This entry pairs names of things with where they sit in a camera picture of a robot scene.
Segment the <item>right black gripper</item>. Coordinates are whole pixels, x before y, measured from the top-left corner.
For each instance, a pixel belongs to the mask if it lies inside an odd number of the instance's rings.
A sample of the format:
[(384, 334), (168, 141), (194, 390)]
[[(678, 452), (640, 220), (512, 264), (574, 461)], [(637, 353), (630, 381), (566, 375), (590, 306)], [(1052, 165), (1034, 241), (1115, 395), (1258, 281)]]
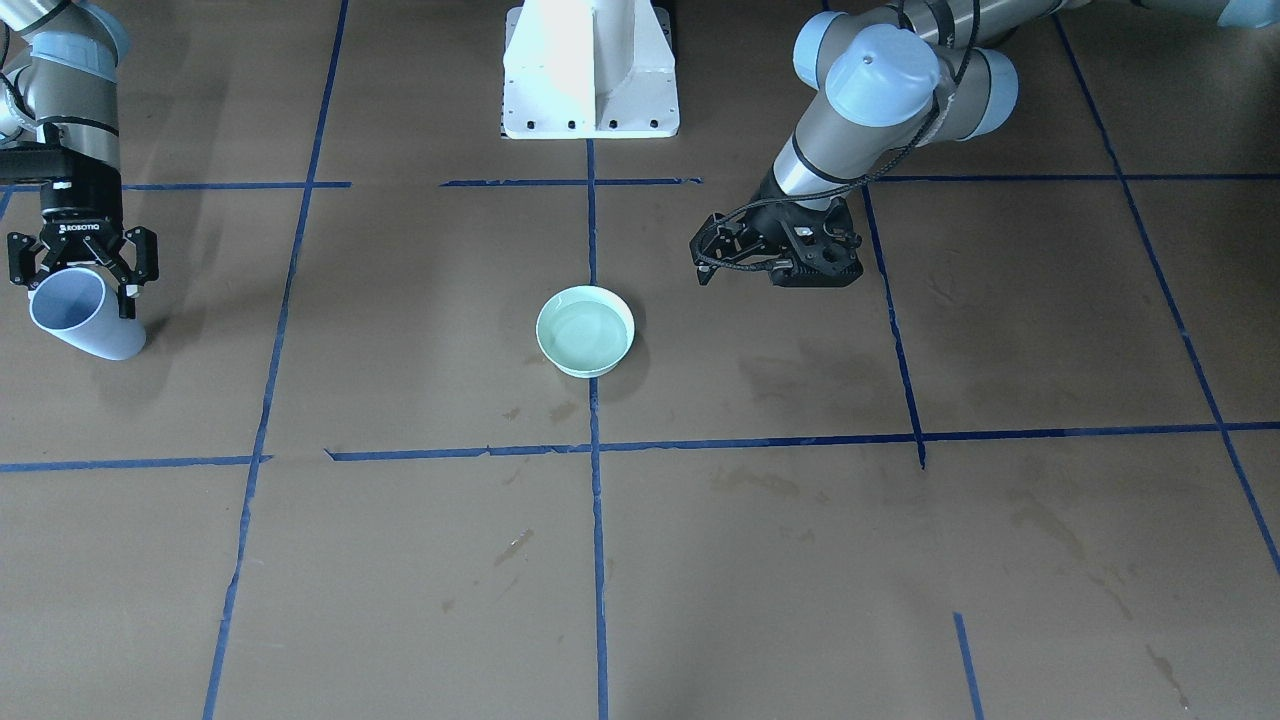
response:
[[(61, 225), (79, 225), (67, 231), (61, 263), (95, 263), (97, 259), (84, 245), (90, 236), (110, 254), (110, 274), (116, 282), (118, 316), (136, 319), (136, 299), (148, 282), (159, 278), (157, 236), (146, 227), (124, 232), (120, 172), (86, 155), (59, 155), (49, 172), (50, 181), (40, 190), (41, 214), (54, 231)], [(38, 259), (49, 249), (42, 233), (12, 232), (6, 236), (10, 282), (37, 290), (52, 272)]]

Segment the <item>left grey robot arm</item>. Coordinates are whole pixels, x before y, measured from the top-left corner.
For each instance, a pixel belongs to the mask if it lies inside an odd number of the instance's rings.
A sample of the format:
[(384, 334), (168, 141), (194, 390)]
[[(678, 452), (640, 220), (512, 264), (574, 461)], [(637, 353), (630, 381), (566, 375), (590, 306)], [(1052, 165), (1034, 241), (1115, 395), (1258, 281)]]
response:
[(690, 242), (698, 283), (762, 273), (785, 288), (841, 288), (864, 272), (849, 195), (915, 149), (1001, 127), (1020, 79), (995, 41), (1068, 1), (890, 1), (822, 12), (800, 29), (796, 76), (814, 99), (749, 202)]

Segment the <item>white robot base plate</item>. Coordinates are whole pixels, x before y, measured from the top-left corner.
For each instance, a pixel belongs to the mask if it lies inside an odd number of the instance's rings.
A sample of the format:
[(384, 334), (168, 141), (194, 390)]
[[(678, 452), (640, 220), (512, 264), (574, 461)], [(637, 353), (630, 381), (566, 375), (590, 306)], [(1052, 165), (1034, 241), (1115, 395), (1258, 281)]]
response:
[(654, 1), (525, 1), (506, 14), (500, 132), (669, 138), (681, 124), (673, 18)]

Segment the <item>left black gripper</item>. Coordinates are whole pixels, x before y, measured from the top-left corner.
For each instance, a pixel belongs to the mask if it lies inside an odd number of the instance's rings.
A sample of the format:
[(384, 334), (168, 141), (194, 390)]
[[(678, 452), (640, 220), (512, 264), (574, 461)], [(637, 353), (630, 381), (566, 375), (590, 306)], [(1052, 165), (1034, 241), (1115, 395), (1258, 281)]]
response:
[[(785, 288), (842, 288), (859, 279), (861, 236), (847, 202), (827, 199), (813, 210), (797, 202), (758, 208), (751, 228), (719, 213), (709, 215), (690, 241), (698, 283), (708, 286), (718, 270), (768, 273)], [(760, 258), (772, 256), (764, 261)]]

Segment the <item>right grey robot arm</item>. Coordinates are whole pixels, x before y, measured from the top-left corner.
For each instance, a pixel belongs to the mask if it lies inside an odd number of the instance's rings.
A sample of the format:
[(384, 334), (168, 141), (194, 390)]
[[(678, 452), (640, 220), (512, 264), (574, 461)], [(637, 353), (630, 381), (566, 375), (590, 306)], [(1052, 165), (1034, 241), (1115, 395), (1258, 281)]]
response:
[(9, 281), (37, 290), (72, 266), (102, 268), (116, 284), (120, 316), (136, 316), (141, 290), (157, 279), (157, 237), (124, 223), (118, 70), (131, 50), (123, 24), (90, 1), (5, 1), (3, 59), (5, 186), (32, 186), (42, 225), (5, 238)]

